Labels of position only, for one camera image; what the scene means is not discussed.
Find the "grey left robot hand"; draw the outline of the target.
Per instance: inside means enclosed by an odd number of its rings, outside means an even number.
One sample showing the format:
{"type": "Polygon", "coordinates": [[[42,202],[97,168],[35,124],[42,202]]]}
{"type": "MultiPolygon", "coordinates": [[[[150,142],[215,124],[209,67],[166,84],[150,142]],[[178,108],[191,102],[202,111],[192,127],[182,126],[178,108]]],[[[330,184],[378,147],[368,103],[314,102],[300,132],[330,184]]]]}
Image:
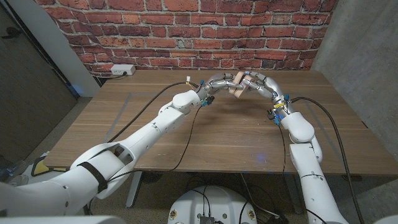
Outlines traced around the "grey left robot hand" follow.
{"type": "Polygon", "coordinates": [[[220,90],[242,90],[243,86],[234,82],[235,75],[232,73],[217,73],[209,78],[207,82],[200,85],[195,91],[199,99],[203,101],[211,95],[216,94],[220,90]]]}

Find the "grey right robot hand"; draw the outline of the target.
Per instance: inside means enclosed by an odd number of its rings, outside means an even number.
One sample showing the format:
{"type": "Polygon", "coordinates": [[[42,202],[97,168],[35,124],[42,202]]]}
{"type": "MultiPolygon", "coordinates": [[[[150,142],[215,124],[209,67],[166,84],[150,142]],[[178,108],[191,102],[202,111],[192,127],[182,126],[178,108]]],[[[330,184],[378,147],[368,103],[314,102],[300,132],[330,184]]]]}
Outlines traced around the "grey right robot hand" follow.
{"type": "Polygon", "coordinates": [[[256,90],[261,96],[270,99],[275,109],[290,113],[288,99],[284,96],[282,89],[276,81],[271,77],[258,72],[245,71],[242,84],[250,90],[256,90]]]}

